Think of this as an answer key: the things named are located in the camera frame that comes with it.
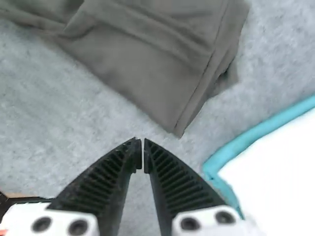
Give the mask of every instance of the gray cloth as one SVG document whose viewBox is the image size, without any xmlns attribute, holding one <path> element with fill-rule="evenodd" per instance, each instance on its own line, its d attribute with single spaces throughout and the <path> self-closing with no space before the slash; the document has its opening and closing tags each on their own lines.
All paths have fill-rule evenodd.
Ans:
<svg viewBox="0 0 315 236">
<path fill-rule="evenodd" d="M 0 0 L 177 136 L 235 82 L 247 13 L 243 0 Z"/>
</svg>

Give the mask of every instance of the gray carpet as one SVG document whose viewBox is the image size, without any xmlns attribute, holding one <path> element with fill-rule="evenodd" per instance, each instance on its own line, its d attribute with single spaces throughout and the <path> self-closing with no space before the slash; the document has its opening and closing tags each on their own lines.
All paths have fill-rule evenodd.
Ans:
<svg viewBox="0 0 315 236">
<path fill-rule="evenodd" d="M 178 140 L 83 66 L 0 20 L 0 188 L 54 196 L 121 142 L 150 138 L 200 173 L 224 143 L 315 93 L 315 2 L 251 0 L 240 83 L 209 100 Z M 132 177 L 120 235 L 158 236 L 149 178 Z"/>
</svg>

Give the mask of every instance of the ribbed rubber pad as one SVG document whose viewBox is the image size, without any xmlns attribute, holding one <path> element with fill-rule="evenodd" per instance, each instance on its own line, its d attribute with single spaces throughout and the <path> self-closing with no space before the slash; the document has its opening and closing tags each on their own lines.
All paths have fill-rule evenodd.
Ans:
<svg viewBox="0 0 315 236">
<path fill-rule="evenodd" d="M 162 236 L 171 236 L 172 219 L 179 212 L 226 205 L 195 171 L 147 139 L 144 144 L 144 171 L 150 174 Z"/>
<path fill-rule="evenodd" d="M 87 168 L 48 206 L 92 213 L 101 235 L 117 235 L 131 173 L 142 168 L 141 141 L 116 147 Z"/>
</svg>

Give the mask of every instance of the orange object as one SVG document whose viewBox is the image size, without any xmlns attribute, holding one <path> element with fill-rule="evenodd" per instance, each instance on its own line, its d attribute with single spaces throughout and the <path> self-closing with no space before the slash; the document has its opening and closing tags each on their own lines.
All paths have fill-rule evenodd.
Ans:
<svg viewBox="0 0 315 236">
<path fill-rule="evenodd" d="M 8 232 L 8 230 L 0 230 L 0 236 L 5 236 L 6 232 Z"/>
</svg>

